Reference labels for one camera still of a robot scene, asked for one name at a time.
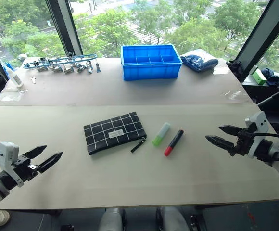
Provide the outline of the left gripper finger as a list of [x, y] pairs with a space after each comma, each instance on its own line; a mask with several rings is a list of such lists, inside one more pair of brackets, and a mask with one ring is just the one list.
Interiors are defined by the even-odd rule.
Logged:
[[59, 161], [61, 158], [63, 152], [58, 152], [50, 156], [48, 159], [46, 159], [44, 162], [39, 164], [38, 166], [38, 172], [39, 173], [44, 173], [47, 171], [50, 167], [52, 167], [55, 163]]
[[33, 148], [32, 150], [24, 153], [23, 156], [25, 156], [29, 159], [34, 159], [35, 157], [40, 155], [46, 149], [46, 147], [47, 147], [46, 145], [37, 146], [37, 147]]

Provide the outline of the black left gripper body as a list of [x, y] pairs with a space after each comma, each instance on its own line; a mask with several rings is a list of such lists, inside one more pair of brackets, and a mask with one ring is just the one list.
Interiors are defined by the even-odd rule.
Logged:
[[31, 164], [31, 159], [21, 155], [17, 161], [12, 163], [15, 173], [21, 178], [23, 182], [30, 181], [38, 175], [38, 167]]

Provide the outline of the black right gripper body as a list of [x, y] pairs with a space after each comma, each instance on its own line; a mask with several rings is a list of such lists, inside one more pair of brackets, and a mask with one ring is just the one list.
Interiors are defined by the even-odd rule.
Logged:
[[253, 144], [252, 132], [250, 128], [241, 128], [241, 132], [237, 135], [237, 137], [237, 143], [229, 154], [230, 156], [234, 156], [235, 154], [245, 156], [248, 154], [249, 149]]

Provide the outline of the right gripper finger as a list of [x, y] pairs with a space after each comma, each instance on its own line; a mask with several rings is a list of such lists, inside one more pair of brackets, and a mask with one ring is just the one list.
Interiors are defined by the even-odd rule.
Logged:
[[225, 132], [226, 134], [237, 136], [241, 132], [240, 127], [232, 126], [232, 125], [222, 125], [218, 127], [220, 130]]
[[234, 148], [234, 144], [215, 135], [207, 135], [205, 138], [213, 145], [222, 148], [228, 152], [231, 152]]

